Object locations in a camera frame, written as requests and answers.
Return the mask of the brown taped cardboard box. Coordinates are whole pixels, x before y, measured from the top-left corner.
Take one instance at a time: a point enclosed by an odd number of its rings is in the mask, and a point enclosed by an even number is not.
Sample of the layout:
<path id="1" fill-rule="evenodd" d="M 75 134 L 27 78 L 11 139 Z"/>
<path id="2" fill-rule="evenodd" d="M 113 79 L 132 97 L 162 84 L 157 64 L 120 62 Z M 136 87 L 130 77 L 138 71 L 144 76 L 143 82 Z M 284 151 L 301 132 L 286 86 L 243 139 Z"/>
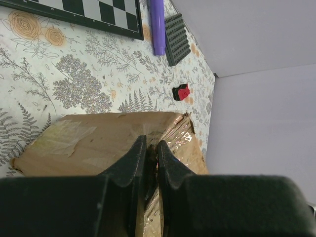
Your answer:
<path id="1" fill-rule="evenodd" d="M 141 135 L 148 146 L 165 141 L 190 170 L 208 173 L 190 115 L 175 112 L 67 115 L 10 163 L 25 176 L 96 175 L 125 155 Z"/>

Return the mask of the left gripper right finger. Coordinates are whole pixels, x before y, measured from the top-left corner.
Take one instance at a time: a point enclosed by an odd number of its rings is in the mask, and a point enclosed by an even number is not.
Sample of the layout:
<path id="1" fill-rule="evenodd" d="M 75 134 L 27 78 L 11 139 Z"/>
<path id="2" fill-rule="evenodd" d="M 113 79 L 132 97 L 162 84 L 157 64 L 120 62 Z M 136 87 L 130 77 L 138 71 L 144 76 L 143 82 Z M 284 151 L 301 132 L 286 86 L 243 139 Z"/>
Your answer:
<path id="1" fill-rule="evenodd" d="M 316 222 L 298 186 L 271 175 L 198 175 L 159 142 L 164 237 L 313 237 Z"/>

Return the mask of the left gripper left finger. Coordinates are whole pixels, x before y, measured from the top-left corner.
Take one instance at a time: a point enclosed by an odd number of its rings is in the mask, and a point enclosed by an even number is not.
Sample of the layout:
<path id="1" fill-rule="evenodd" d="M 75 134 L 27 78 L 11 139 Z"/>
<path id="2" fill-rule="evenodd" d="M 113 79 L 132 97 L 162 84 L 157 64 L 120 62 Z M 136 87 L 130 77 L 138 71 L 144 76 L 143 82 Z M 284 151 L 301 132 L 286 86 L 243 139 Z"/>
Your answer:
<path id="1" fill-rule="evenodd" d="M 141 237 L 146 136 L 95 176 L 0 181 L 3 237 Z"/>

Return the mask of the red black knife cap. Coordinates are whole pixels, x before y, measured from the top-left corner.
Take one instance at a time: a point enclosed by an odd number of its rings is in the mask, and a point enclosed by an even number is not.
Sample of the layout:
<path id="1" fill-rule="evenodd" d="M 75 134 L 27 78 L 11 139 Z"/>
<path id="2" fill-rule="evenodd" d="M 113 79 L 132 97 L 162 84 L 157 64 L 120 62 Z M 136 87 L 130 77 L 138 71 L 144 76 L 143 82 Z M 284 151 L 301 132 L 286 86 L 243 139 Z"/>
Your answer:
<path id="1" fill-rule="evenodd" d="M 178 87 L 174 87 L 172 93 L 175 101 L 182 101 L 190 95 L 190 89 L 187 83 L 181 84 Z"/>

